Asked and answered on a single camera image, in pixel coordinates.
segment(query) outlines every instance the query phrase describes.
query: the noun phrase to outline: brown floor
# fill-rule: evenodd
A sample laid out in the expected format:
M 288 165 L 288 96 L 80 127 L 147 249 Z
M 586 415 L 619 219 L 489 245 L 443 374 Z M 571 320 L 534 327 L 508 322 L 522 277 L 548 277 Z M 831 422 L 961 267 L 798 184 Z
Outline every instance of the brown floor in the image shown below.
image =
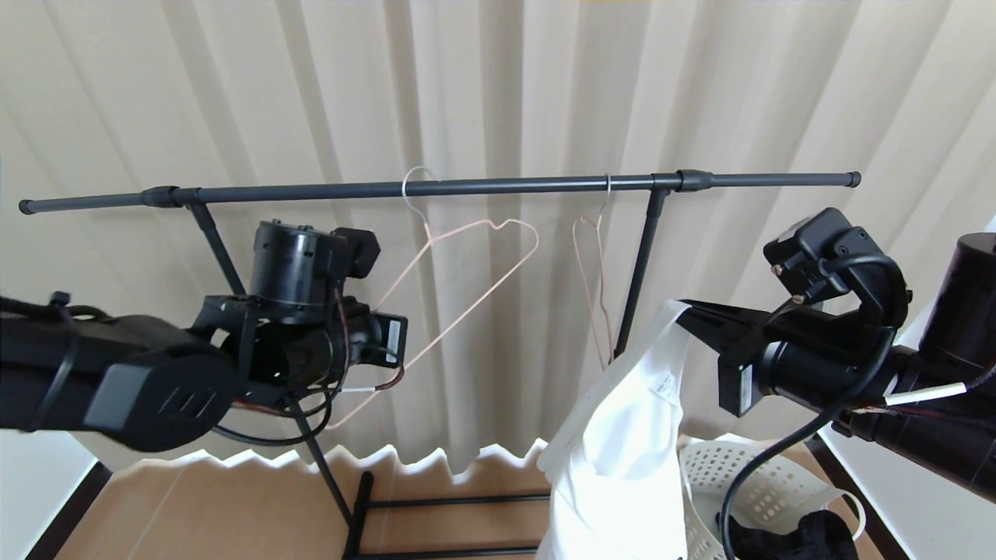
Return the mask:
M 373 499 L 549 491 L 535 466 L 538 455 L 534 448 L 520 468 L 500 453 L 485 453 L 455 481 L 441 456 L 407 467 L 386 452 L 366 467 L 375 477 Z M 352 506 L 364 466 L 338 450 L 328 458 Z M 823 474 L 807 451 L 790 458 Z M 547 508 L 523 502 L 374 510 L 362 551 L 531 546 L 546 531 Z M 854 522 L 846 506 L 832 509 Z M 321 477 L 301 461 L 273 466 L 250 457 L 226 466 L 195 456 L 145 461 L 115 474 L 58 560 L 339 558 L 345 540 L 346 526 Z M 862 560 L 881 558 L 866 535 L 858 544 Z

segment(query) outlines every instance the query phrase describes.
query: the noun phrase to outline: pink wire hanger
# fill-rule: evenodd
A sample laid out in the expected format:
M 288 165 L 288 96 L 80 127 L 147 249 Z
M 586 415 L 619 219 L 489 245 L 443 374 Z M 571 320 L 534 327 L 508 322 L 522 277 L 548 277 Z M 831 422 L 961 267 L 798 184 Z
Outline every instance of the pink wire hanger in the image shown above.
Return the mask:
M 603 371 L 609 366 L 613 361 L 612 346 L 613 340 L 613 325 L 609 320 L 609 310 L 606 307 L 606 259 L 605 251 L 602 246 L 602 214 L 606 211 L 606 206 L 609 205 L 610 197 L 613 195 L 613 177 L 611 175 L 606 175 L 606 201 L 602 203 L 602 208 L 599 209 L 599 218 L 592 222 L 587 216 L 582 215 L 578 219 L 574 220 L 574 224 L 571 226 L 571 239 L 574 241 L 574 256 L 578 259 L 578 270 L 581 272 L 581 280 L 585 284 L 585 299 L 588 301 L 588 320 L 592 326 L 592 337 L 595 339 L 595 350 L 599 353 L 599 363 L 602 365 Z M 588 277 L 585 275 L 585 266 L 581 262 L 581 249 L 578 248 L 578 225 L 587 223 L 595 229 L 595 236 L 599 243 L 599 278 L 597 282 L 599 283 L 599 307 L 602 309 L 602 315 L 606 321 L 606 334 L 608 335 L 608 347 L 603 354 L 602 345 L 599 343 L 599 335 L 597 333 L 597 328 L 595 326 L 595 303 L 592 300 L 592 293 L 588 289 Z
M 479 226 L 479 225 L 485 225 L 486 224 L 486 225 L 489 225 L 491 227 L 491 229 L 497 231 L 499 229 L 503 229 L 506 225 L 508 225 L 510 223 L 514 223 L 514 224 L 521 225 L 521 226 L 529 229 L 530 231 L 532 231 L 533 232 L 533 236 L 536 239 L 536 242 L 533 244 L 533 248 L 530 249 L 529 252 L 527 252 L 526 255 L 524 257 L 522 257 L 522 259 L 519 260 L 519 262 L 517 262 L 515 264 L 515 266 L 513 266 L 512 268 L 510 268 L 508 270 L 508 272 L 505 273 L 504 276 L 502 276 L 501 278 L 498 279 L 497 282 L 495 282 L 494 284 L 492 284 L 491 287 L 488 288 L 488 290 L 486 292 L 484 292 L 484 294 L 481 295 L 481 297 L 477 298 L 477 301 L 475 301 L 474 303 L 472 303 L 470 305 L 470 307 L 467 308 L 466 311 L 464 311 L 463 313 L 461 313 L 459 317 L 457 317 L 455 320 L 453 320 L 453 322 L 450 323 L 449 326 L 447 326 L 445 329 L 443 329 L 442 332 L 440 332 L 434 339 L 432 339 L 432 341 L 429 342 L 425 346 L 425 348 L 423 348 L 418 354 L 416 354 L 413 358 L 411 358 L 407 362 L 405 362 L 405 364 L 404 364 L 404 369 L 405 370 L 410 369 L 411 366 L 413 366 L 415 364 L 415 362 L 417 362 L 422 356 L 425 356 L 425 354 L 429 350 L 431 350 L 432 347 L 434 347 L 439 341 L 441 341 L 444 336 L 446 336 L 450 331 L 452 331 L 453 328 L 456 327 L 457 324 L 460 323 L 460 321 L 463 321 L 463 319 L 465 317 L 467 317 L 467 315 L 469 315 L 471 311 L 473 311 L 478 305 L 481 304 L 481 302 L 483 302 L 484 300 L 486 300 L 492 293 L 494 293 L 494 291 L 496 289 L 498 289 L 498 286 L 501 286 L 502 283 L 505 282 L 505 280 L 508 280 L 508 278 L 510 276 L 512 276 L 512 274 L 515 274 L 515 271 L 519 270 L 519 268 L 521 268 L 522 265 L 525 264 L 525 262 L 527 260 L 529 260 L 529 257 L 533 256 L 533 253 L 535 253 L 536 250 L 540 248 L 540 232 L 537 231 L 536 228 L 533 227 L 532 224 L 526 223 L 526 222 L 524 222 L 522 220 L 513 219 L 513 218 L 509 218 L 509 219 L 501 222 L 501 224 L 498 224 L 498 225 L 496 225 L 495 222 L 493 222 L 493 221 L 491 221 L 489 219 L 478 220 L 478 221 L 475 221 L 475 222 L 468 223 L 466 225 L 462 225 L 462 226 L 457 227 L 455 229 L 451 229 L 451 230 L 449 230 L 446 233 L 443 233 L 441 235 L 433 236 L 431 230 L 429 230 L 429 222 L 428 222 L 428 219 L 425 217 L 425 214 L 423 214 L 418 208 L 415 208 L 413 205 L 411 205 L 411 201 L 408 200 L 408 195 L 407 195 L 407 192 L 406 192 L 406 188 L 407 188 L 407 184 L 408 184 L 408 178 L 411 176 L 411 174 L 413 172 L 415 172 L 416 170 L 419 170 L 419 169 L 421 169 L 422 171 L 424 171 L 425 174 L 428 175 L 429 177 L 431 177 L 433 180 L 439 180 L 439 179 L 435 178 L 435 176 L 432 174 L 432 172 L 429 171 L 424 165 L 417 165 L 417 166 L 413 167 L 412 169 L 410 169 L 408 171 L 408 173 L 405 174 L 404 179 L 401 181 L 401 197 L 404 199 L 404 203 L 407 204 L 408 207 L 411 208 L 412 211 L 414 211 L 416 214 L 418 214 L 422 218 L 422 226 L 425 228 L 426 241 L 425 241 L 425 244 L 422 245 L 422 248 L 418 251 L 418 253 L 415 254 L 415 257 L 413 259 L 411 259 L 411 262 L 408 263 L 408 266 L 406 266 L 404 268 L 404 270 L 401 271 L 401 274 L 397 277 L 396 280 L 394 280 L 394 283 L 391 284 L 389 288 L 387 288 L 386 292 L 384 292 L 383 296 L 380 298 L 380 301 L 376 304 L 376 309 L 379 309 L 380 306 L 383 305 L 383 302 L 386 301 L 387 297 L 389 297 L 390 294 L 397 288 L 398 284 L 401 283 L 401 280 L 403 280 L 404 277 L 407 276 L 409 272 L 411 272 L 411 269 L 413 269 L 415 267 L 415 265 L 422 258 L 422 256 L 425 255 L 425 253 L 428 252 L 429 248 L 432 247 L 433 245 L 435 245 L 435 243 L 438 242 L 438 241 L 442 241 L 443 239 L 446 239 L 448 237 L 452 237 L 454 235 L 457 235 L 459 233 L 462 233 L 464 231 L 467 231 L 468 229 L 471 229 L 471 228 Z M 377 397 L 377 395 L 380 395 L 383 392 L 382 388 L 384 388 L 384 386 L 388 386 L 390 383 L 391 382 L 388 382 L 387 384 L 381 384 L 379 386 L 374 386 L 374 387 L 343 389 L 343 393 L 369 393 L 369 395 L 367 396 L 366 399 L 364 399 L 354 409 L 352 409 L 351 411 L 349 411 L 348 413 L 346 413 L 346 415 L 343 416 L 341 420 L 339 420 L 339 421 L 337 421 L 335 423 L 332 423 L 332 424 L 326 426 L 326 429 L 336 429 L 337 427 L 340 427 L 341 425 L 343 425 L 344 423 L 346 423 L 349 419 L 351 419 L 353 416 L 355 416 L 356 413 L 358 413 L 366 405 L 368 405 L 371 401 L 373 401 Z

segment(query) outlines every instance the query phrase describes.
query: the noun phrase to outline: white plastic basket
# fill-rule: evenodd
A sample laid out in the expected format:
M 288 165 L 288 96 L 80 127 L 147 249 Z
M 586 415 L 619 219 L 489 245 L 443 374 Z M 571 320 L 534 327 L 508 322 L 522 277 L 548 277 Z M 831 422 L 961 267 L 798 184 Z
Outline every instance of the white plastic basket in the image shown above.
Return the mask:
M 727 440 L 702 441 L 681 450 L 688 560 L 726 560 L 716 513 L 733 477 L 760 448 Z M 733 501 L 737 522 L 752 529 L 790 533 L 808 513 L 846 497 L 858 511 L 857 540 L 865 531 L 865 509 L 850 492 L 833 488 L 799 464 L 776 456 L 755 471 Z

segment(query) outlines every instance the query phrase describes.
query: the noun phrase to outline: curtain fold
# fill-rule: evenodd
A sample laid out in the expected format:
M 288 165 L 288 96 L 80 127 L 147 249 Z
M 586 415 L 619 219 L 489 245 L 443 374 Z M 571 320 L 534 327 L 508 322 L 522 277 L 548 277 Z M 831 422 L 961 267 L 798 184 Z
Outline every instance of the curtain fold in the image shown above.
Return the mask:
M 635 328 L 668 298 L 770 309 L 786 294 L 761 247 L 836 206 L 864 226 L 928 304 L 960 234 L 996 214 L 996 4 L 310 0 L 0 3 L 0 289 L 56 290 L 112 314 L 188 325 L 224 279 L 181 210 L 23 216 L 20 198 L 158 184 L 227 186 L 439 178 L 848 171 L 860 188 L 712 189 L 664 205 Z M 498 442 L 549 438 L 601 372 L 571 225 L 603 193 L 414 200 L 433 232 L 518 218 L 539 250 L 411 369 L 321 444 L 411 462 L 438 447 L 454 472 Z M 606 208 L 605 288 L 618 331 L 646 193 Z M 347 293 L 375 304 L 425 242 L 401 200 L 212 207 L 248 278 L 262 219 L 373 230 L 373 274 Z M 596 289 L 594 235 L 580 234 Z M 532 247 L 487 228 L 441 241 L 384 303 L 416 351 Z M 843 302 L 836 311 L 847 308 Z M 598 323 L 599 333 L 604 325 Z M 716 405 L 715 355 L 694 344 L 685 428 L 782 435 L 809 413 L 775 398 L 742 420 Z M 389 372 L 351 371 L 352 383 Z M 363 396 L 344 395 L 342 415 Z M 293 435 L 232 412 L 225 425 Z M 142 457 L 79 439 L 112 468 Z M 209 435 L 161 456 L 245 448 Z M 257 449 L 273 456 L 285 449 Z

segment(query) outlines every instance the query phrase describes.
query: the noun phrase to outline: metal hook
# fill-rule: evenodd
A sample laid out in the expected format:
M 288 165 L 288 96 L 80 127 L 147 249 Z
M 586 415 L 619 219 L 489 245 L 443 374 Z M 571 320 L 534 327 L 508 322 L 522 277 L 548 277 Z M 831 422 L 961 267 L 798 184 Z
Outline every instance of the metal hook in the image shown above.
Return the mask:
M 609 205 L 609 198 L 613 195 L 613 177 L 608 173 L 606 173 L 606 188 L 606 201 L 599 208 L 599 220 L 602 219 L 602 213 L 606 211 L 606 206 Z
M 427 230 L 429 227 L 428 218 L 425 217 L 425 214 L 423 214 L 421 210 L 419 210 L 418 208 L 414 207 L 411 204 L 411 200 L 408 200 L 408 192 L 407 192 L 408 178 L 411 176 L 412 173 L 418 171 L 419 169 L 421 169 L 426 175 L 432 178 L 432 180 L 439 182 L 439 179 L 435 178 L 435 175 L 432 174 L 432 171 L 430 171 L 428 167 L 426 167 L 425 165 L 416 165 L 415 167 L 409 169 L 408 173 L 404 174 L 404 179 L 401 180 L 401 198 L 404 199 L 404 203 L 407 204 L 409 208 L 411 208 L 412 212 L 415 212 L 416 214 L 421 216 L 422 223 L 425 224 L 425 229 Z

